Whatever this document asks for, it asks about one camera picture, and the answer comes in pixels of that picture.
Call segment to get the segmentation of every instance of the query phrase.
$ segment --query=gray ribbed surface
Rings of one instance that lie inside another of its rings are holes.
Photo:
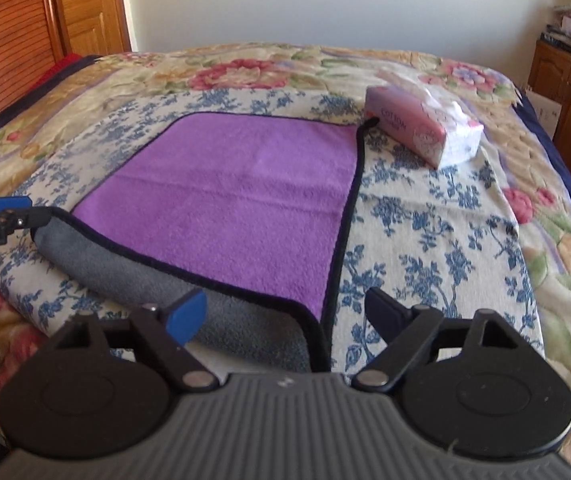
[[[288,378],[233,376],[108,458],[63,463],[18,451],[0,480],[571,480],[556,455],[518,465],[447,455],[412,433],[390,399],[355,392],[338,375]]]

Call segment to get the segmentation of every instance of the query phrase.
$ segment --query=metal screw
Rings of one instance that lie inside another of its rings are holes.
[[[195,370],[185,374],[182,380],[189,388],[207,388],[213,385],[216,378],[210,372]]]
[[[364,370],[357,376],[357,381],[363,384],[363,386],[377,388],[379,386],[386,386],[390,378],[388,374],[381,370]]]

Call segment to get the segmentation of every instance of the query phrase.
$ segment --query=blue floral fabric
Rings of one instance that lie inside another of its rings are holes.
[[[359,110],[351,99],[314,90],[212,89],[139,98],[62,147],[16,193],[71,210],[185,114],[224,111],[350,124],[360,121]],[[335,371],[352,374],[385,346],[365,318],[363,298],[373,286],[406,306],[430,304],[450,317],[493,308],[543,350],[517,224],[483,149],[470,162],[434,171],[379,130],[366,135],[337,297]],[[28,232],[0,247],[0,292],[47,334],[79,311],[127,315],[41,257]]]

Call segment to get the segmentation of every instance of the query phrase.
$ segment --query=pink tissue package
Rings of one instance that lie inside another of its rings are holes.
[[[374,86],[365,94],[365,118],[379,118],[379,128],[440,170],[476,156],[483,125],[458,103],[446,106],[428,92],[420,99],[398,86]]]

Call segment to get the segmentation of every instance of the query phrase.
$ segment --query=red cloth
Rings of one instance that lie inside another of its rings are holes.
[[[61,72],[61,70],[63,70],[67,66],[70,66],[72,63],[79,61],[80,59],[83,59],[83,57],[79,56],[79,54],[68,54],[61,61],[55,63],[52,68],[48,69],[47,72],[45,72],[44,75],[42,75],[39,78],[39,80],[35,82],[34,85],[32,85],[28,89],[28,92],[34,90],[35,88],[40,87],[41,85],[43,85],[43,83],[45,83],[49,79],[52,79],[55,75]]]

